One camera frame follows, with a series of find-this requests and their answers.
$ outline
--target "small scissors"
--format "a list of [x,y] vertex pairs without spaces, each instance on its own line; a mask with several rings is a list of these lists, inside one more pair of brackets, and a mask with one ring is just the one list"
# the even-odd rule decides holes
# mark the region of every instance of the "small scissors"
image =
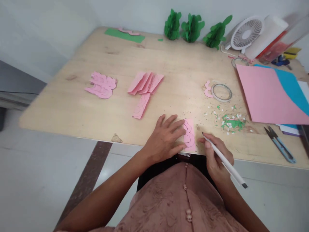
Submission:
[[283,142],[278,137],[278,135],[274,132],[274,130],[270,126],[268,126],[269,130],[267,130],[265,127],[264,129],[266,130],[270,139],[275,143],[277,148],[280,150],[284,158],[290,163],[296,163],[296,159],[293,157],[293,155],[290,153],[287,147],[283,144]]

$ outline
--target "brown floor stripe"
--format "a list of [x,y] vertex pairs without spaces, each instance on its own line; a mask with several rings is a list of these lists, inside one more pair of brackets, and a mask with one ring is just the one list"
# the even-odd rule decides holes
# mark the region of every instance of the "brown floor stripe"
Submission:
[[112,144],[109,142],[97,142],[57,225],[93,191]]

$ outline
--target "wooden table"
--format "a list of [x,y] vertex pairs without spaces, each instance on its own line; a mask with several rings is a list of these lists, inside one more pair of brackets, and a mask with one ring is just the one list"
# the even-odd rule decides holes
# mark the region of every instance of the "wooden table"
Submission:
[[[22,128],[144,145],[161,114],[178,114],[180,119],[194,120],[196,138],[201,137],[201,131],[213,133],[225,141],[236,159],[309,169],[300,138],[283,135],[273,126],[297,160],[290,164],[266,135],[265,124],[250,121],[238,75],[227,54],[202,43],[169,41],[157,34],[141,33],[146,38],[137,44],[105,35],[105,30],[98,28],[89,36],[23,113]],[[292,60],[291,67],[299,80],[307,80],[308,75],[297,60]],[[84,90],[90,86],[94,71],[118,80],[111,98],[100,99]],[[132,118],[140,95],[127,93],[138,71],[165,76],[141,120]],[[211,81],[210,86],[216,82],[229,86],[233,93],[230,102],[206,97],[207,80]],[[220,118],[241,114],[247,120],[244,130],[227,135],[227,130],[220,127],[222,120],[215,121],[214,111]],[[203,153],[199,145],[192,152]]]

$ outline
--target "white pencil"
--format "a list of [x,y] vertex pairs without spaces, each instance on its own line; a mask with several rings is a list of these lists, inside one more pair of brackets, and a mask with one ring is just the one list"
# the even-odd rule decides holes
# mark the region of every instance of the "white pencil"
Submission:
[[210,142],[212,145],[213,150],[215,153],[219,156],[221,159],[223,165],[228,170],[228,172],[231,174],[231,176],[237,181],[239,185],[242,185],[245,189],[248,188],[248,185],[245,183],[244,179],[239,175],[239,173],[236,171],[236,169],[231,165],[231,163],[225,158],[225,156],[222,154],[222,152],[216,147],[216,145],[213,144],[208,138],[204,136],[204,133],[202,132],[203,137]]

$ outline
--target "wire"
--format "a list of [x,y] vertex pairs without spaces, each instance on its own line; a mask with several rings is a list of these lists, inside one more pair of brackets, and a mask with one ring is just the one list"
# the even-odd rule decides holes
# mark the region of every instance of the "wire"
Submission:
[[240,52],[239,52],[238,55],[234,55],[234,54],[231,54],[231,53],[228,53],[228,52],[224,52],[224,51],[222,50],[222,45],[221,45],[221,52],[223,52],[223,53],[225,53],[225,54],[228,54],[228,55],[231,55],[231,56],[234,56],[234,57],[239,57]]
[[38,93],[27,93],[27,92],[11,92],[11,91],[2,91],[2,90],[0,90],[0,92],[7,92],[7,93],[24,93],[24,94],[35,94],[35,95],[39,95]]

